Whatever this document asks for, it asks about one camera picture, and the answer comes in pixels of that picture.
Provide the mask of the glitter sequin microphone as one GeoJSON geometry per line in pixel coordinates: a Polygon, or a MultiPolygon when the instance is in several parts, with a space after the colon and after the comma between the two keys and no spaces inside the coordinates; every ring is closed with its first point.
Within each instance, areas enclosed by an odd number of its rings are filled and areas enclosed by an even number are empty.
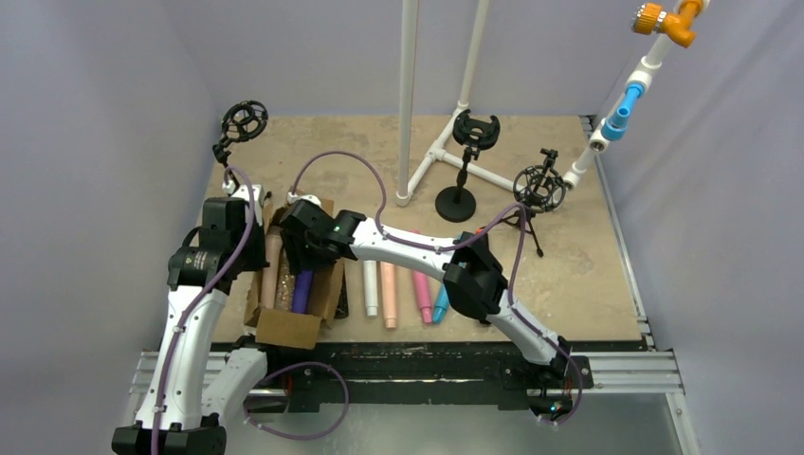
{"type": "Polygon", "coordinates": [[[279,267],[276,283],[274,308],[277,310],[291,311],[296,276],[290,271],[286,251],[282,249],[279,258],[279,267]]]}

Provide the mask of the purple microphone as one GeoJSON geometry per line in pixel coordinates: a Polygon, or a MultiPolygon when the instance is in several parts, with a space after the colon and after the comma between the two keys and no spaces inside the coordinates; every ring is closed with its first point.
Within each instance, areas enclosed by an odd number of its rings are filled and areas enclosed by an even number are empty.
{"type": "Polygon", "coordinates": [[[292,313],[306,313],[314,276],[315,273],[311,270],[304,270],[296,276],[291,302],[292,313]]]}

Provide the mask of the cardboard box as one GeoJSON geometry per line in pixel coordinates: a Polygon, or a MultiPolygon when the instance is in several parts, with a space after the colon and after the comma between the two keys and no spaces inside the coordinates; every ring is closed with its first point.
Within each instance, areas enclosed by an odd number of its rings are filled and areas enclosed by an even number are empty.
{"type": "Polygon", "coordinates": [[[260,305],[263,270],[253,274],[247,292],[244,325],[255,330],[258,343],[298,349],[313,349],[320,329],[334,320],[344,264],[339,260],[315,271],[305,314],[264,309],[260,305]]]}

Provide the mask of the white microphone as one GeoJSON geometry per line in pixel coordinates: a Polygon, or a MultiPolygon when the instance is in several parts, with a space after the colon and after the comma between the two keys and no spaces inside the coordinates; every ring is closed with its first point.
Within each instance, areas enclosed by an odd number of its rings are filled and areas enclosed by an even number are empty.
{"type": "Polygon", "coordinates": [[[364,261],[362,269],[366,316],[376,318],[379,305],[377,263],[376,261],[364,261]]]}

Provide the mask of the beige microphone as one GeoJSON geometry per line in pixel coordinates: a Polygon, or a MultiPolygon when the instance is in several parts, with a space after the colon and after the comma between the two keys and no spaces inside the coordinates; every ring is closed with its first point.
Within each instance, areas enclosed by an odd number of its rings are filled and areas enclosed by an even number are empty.
{"type": "Polygon", "coordinates": [[[264,309],[274,307],[280,257],[283,248],[281,230],[277,226],[270,227],[265,236],[265,260],[261,278],[260,305],[264,309]]]}
{"type": "Polygon", "coordinates": [[[379,266],[384,326],[388,330],[394,330],[398,326],[395,268],[386,262],[381,262],[379,266]]]}

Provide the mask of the pink microphone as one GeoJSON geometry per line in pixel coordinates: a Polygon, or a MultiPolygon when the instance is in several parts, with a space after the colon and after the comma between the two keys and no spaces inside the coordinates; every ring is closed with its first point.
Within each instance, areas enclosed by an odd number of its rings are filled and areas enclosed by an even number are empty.
{"type": "Polygon", "coordinates": [[[432,324],[432,297],[429,289],[429,277],[422,272],[412,270],[411,279],[421,319],[424,324],[432,324]]]}

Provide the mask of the tripod shock mount stand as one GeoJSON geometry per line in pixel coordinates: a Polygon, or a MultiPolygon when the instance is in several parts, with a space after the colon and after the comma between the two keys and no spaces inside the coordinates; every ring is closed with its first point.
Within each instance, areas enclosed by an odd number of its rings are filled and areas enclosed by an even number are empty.
{"type": "Polygon", "coordinates": [[[544,251],[533,220],[538,214],[548,213],[559,207],[568,192],[568,184],[555,168],[558,150],[542,148],[539,152],[544,155],[542,163],[523,169],[514,180],[514,199],[525,205],[524,214],[515,211],[504,217],[502,222],[529,234],[534,241],[537,255],[542,258],[544,251]]]}
{"type": "Polygon", "coordinates": [[[243,100],[232,105],[221,120],[219,140],[212,146],[218,164],[226,168],[234,143],[251,141],[266,128],[269,120],[266,107],[257,100],[243,100]]]}

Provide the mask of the blue microphone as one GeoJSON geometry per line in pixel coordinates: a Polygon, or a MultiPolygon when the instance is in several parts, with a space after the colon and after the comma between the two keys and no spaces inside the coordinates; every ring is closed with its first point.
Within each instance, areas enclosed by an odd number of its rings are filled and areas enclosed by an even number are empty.
{"type": "Polygon", "coordinates": [[[436,296],[432,309],[432,323],[441,324],[446,317],[449,308],[448,293],[442,284],[436,296]]]}

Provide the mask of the round base mic stand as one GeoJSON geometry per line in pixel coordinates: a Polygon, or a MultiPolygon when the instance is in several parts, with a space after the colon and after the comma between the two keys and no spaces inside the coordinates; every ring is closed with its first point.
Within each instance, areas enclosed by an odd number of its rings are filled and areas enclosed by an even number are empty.
{"type": "Polygon", "coordinates": [[[466,189],[468,165],[477,160],[482,151],[494,147],[499,139],[501,123],[491,115],[489,121],[473,118],[470,109],[460,112],[453,123],[452,137],[464,147],[462,166],[454,186],[445,187],[436,196],[435,208],[439,216],[451,223],[460,223],[471,218],[477,207],[476,199],[466,189]]]}

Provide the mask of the black sparkly microphone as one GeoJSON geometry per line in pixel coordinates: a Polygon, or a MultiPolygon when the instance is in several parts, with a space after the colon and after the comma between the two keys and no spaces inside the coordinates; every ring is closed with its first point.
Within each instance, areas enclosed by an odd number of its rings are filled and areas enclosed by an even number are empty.
{"type": "Polygon", "coordinates": [[[338,294],[338,304],[334,319],[347,319],[350,315],[348,300],[348,283],[346,273],[341,273],[341,286],[338,294]]]}

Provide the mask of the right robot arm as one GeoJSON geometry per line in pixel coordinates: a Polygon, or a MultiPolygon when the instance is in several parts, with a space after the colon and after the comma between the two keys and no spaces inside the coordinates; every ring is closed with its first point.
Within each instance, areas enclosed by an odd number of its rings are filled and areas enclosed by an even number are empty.
{"type": "Polygon", "coordinates": [[[307,198],[290,204],[278,226],[292,271],[318,270],[341,259],[393,264],[446,288],[460,315],[504,334],[531,364],[555,377],[574,367],[566,340],[544,326],[515,296],[513,276],[490,250],[486,231],[428,237],[381,224],[352,210],[332,216],[307,198]]]}

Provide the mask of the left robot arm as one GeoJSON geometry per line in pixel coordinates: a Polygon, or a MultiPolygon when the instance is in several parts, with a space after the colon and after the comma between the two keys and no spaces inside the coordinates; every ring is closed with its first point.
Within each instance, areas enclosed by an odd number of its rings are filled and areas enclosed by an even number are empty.
{"type": "Polygon", "coordinates": [[[265,259],[265,197],[245,188],[207,199],[202,219],[168,261],[168,310],[155,369],[134,422],[116,428],[116,454],[223,454],[230,404],[245,378],[265,369],[254,349],[240,350],[204,385],[215,326],[235,279],[265,259]]]}

